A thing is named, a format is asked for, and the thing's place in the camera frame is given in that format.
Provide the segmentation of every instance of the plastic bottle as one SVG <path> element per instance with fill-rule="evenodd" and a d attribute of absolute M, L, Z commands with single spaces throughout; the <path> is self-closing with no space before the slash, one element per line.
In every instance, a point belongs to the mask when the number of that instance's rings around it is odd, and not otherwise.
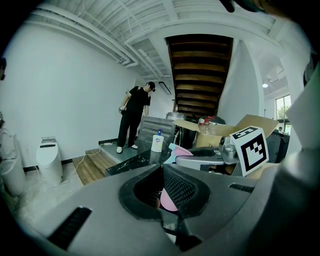
<path fill-rule="evenodd" d="M 157 135 L 153 135 L 153 140 L 152 140 L 152 147 L 151 147 L 151 151 L 153 152 L 161 152 L 162 151 L 162 143 L 164 141 L 163 136 L 161 136 L 161 129 L 159 129 L 158 134 Z"/>

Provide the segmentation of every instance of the wooden platform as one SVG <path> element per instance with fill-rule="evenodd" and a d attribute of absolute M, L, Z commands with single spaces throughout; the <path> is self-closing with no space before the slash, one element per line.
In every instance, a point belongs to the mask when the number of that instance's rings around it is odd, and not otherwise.
<path fill-rule="evenodd" d="M 116 163 L 98 149 L 87 150 L 87 155 L 73 158 L 73 164 L 83 185 L 87 185 L 105 177 L 106 169 L 115 166 Z"/>

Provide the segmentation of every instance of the cardboard box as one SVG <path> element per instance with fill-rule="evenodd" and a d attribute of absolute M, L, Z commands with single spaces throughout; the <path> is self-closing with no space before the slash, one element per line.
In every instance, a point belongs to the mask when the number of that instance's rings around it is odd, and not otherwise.
<path fill-rule="evenodd" d="M 230 136 L 230 134 L 245 129 L 249 126 L 256 126 L 263 129 L 264 135 L 267 138 L 278 125 L 278 121 L 247 114 L 236 126 L 223 125 L 223 124 L 209 124 L 209 128 L 214 132 L 214 135 L 207 135 L 200 132 L 197 123 L 176 120 L 173 122 L 175 125 L 186 128 L 191 131 L 196 131 L 195 147 L 209 147 L 210 145 L 218 147 L 222 136 Z"/>

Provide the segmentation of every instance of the baseboard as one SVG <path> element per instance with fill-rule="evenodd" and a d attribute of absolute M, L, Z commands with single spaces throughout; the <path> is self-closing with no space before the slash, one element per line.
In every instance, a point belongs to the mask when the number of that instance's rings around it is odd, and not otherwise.
<path fill-rule="evenodd" d="M 72 159 L 66 159 L 66 160 L 62 160 L 61 164 L 65 165 L 65 164 L 69 164 L 72 163 Z M 35 170 L 39 170 L 39 166 L 38 165 L 34 165 L 34 166 L 29 166 L 29 167 L 23 167 L 24 172 L 31 172 L 31 171 L 35 171 Z"/>
<path fill-rule="evenodd" d="M 111 139 L 106 139 L 106 140 L 99 140 L 98 144 L 99 146 L 101 144 L 104 144 L 104 143 L 112 143 L 112 142 L 116 142 L 118 139 L 117 138 L 111 138 Z"/>

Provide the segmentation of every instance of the toilet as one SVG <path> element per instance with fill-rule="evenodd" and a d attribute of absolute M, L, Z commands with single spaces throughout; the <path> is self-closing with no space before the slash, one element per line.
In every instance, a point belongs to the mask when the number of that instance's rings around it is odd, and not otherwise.
<path fill-rule="evenodd" d="M 26 175 L 22 166 L 21 153 L 16 134 L 8 129 L 0 131 L 0 175 L 12 196 L 19 196 L 25 186 Z"/>
<path fill-rule="evenodd" d="M 39 170 L 50 186 L 57 186 L 62 182 L 63 170 L 58 144 L 52 141 L 42 140 L 36 150 L 36 161 Z"/>

